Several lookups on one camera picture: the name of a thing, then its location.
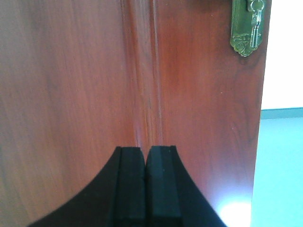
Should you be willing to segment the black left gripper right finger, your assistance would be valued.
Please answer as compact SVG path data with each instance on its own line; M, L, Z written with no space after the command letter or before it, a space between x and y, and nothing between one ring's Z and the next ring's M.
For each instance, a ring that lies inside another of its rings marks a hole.
M146 162L147 226L223 227L175 146L151 147Z

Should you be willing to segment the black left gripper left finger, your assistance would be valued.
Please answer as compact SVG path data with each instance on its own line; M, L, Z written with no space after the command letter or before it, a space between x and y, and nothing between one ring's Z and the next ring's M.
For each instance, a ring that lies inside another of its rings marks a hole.
M96 177L33 227L144 227L145 162L138 147L116 147Z

